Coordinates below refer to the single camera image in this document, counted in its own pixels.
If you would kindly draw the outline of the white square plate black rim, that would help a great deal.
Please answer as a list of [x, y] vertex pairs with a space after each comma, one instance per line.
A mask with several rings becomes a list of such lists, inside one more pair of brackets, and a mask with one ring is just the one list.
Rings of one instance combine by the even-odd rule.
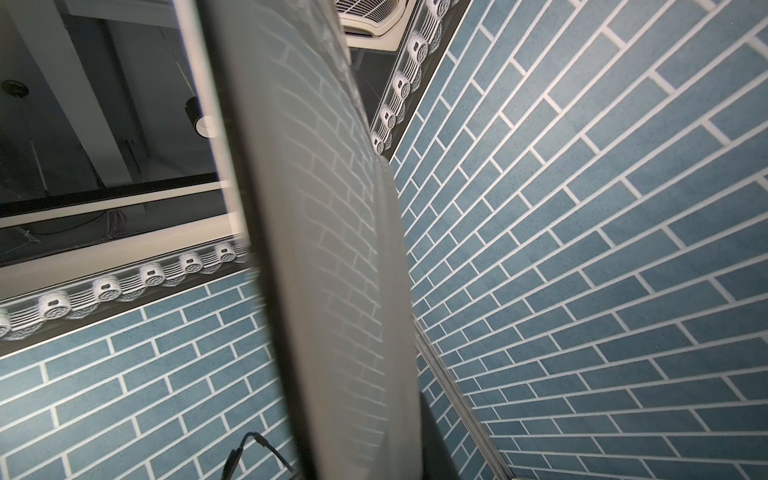
[[307, 479], [419, 479], [404, 231], [330, 1], [174, 5]]

